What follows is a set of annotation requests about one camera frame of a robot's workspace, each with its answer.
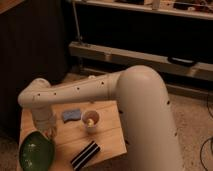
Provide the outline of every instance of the cup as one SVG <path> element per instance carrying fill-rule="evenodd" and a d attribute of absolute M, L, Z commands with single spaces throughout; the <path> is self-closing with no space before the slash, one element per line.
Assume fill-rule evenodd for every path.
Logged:
<path fill-rule="evenodd" d="M 86 111 L 83 113 L 81 120 L 88 133 L 95 133 L 97 131 L 97 125 L 100 120 L 98 112 L 95 110 Z"/>

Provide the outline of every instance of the wire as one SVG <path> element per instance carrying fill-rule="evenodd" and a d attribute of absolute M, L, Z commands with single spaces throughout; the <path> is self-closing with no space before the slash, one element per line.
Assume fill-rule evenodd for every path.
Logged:
<path fill-rule="evenodd" d="M 205 164 L 203 163 L 203 158 L 202 158 L 202 153 L 203 153 L 203 147 L 205 146 L 205 144 L 207 142 L 211 141 L 211 144 L 210 144 L 210 147 L 211 147 L 211 152 L 213 154 L 213 137 L 210 137 L 208 138 L 207 140 L 205 140 L 203 142 L 203 144 L 201 145 L 201 148 L 200 148 L 200 163 L 201 165 L 203 166 L 203 168 L 205 169 L 205 171 L 208 171 L 208 169 L 206 168 Z"/>
<path fill-rule="evenodd" d="M 207 106 L 209 115 L 213 118 L 213 113 L 211 112 L 210 106 L 209 106 L 209 98 L 210 98 L 210 91 L 209 91 L 208 94 L 207 94 L 206 106 Z"/>
<path fill-rule="evenodd" d="M 211 92 L 211 91 L 209 91 L 208 94 L 207 94 L 206 106 L 207 106 L 209 115 L 213 118 L 213 113 L 211 112 L 210 106 L 209 106 L 210 92 Z M 210 143 L 210 148 L 211 148 L 211 154 L 213 155 L 213 137 L 210 137 L 210 138 L 206 139 L 206 140 L 203 142 L 203 144 L 201 145 L 201 148 L 200 148 L 200 163 L 201 163 L 201 165 L 203 166 L 203 168 L 205 169 L 205 171 L 208 171 L 208 169 L 206 168 L 205 164 L 203 163 L 202 152 L 203 152 L 203 148 L 204 148 L 205 144 L 206 144 L 207 142 L 209 142 L 209 141 L 211 141 L 211 143 Z"/>

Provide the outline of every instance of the wooden tabletop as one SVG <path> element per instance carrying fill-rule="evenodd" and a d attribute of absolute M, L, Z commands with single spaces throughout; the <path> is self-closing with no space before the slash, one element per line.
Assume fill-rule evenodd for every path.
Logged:
<path fill-rule="evenodd" d="M 96 110 L 100 114 L 96 133 L 88 134 L 81 121 L 63 123 L 61 113 L 67 109 L 77 108 L 80 108 L 82 112 Z M 92 140 L 100 146 L 101 151 L 86 166 L 126 153 L 120 118 L 114 101 L 54 105 L 53 111 L 57 115 L 58 131 L 55 138 L 56 154 L 50 171 L 73 170 L 70 160 Z M 21 119 L 20 144 L 34 130 L 31 113 L 24 109 Z"/>
<path fill-rule="evenodd" d="M 22 3 L 24 0 L 0 0 L 0 14 Z"/>

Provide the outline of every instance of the small blue object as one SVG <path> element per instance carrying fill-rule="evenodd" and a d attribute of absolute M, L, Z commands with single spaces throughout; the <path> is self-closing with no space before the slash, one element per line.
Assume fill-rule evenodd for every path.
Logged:
<path fill-rule="evenodd" d="M 64 123 L 68 121 L 78 121 L 81 119 L 81 110 L 74 109 L 74 110 L 66 110 L 62 112 L 62 119 Z"/>

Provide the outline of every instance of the black object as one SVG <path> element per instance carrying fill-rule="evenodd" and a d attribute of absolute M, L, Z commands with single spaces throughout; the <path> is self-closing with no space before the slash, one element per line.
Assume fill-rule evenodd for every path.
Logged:
<path fill-rule="evenodd" d="M 71 160 L 74 170 L 80 170 L 95 154 L 100 151 L 100 147 L 92 141 L 75 158 Z"/>
<path fill-rule="evenodd" d="M 186 66 L 186 67 L 192 67 L 197 63 L 196 61 L 181 60 L 178 58 L 170 58 L 170 57 L 168 58 L 168 61 L 170 63 L 182 65 L 182 66 Z"/>

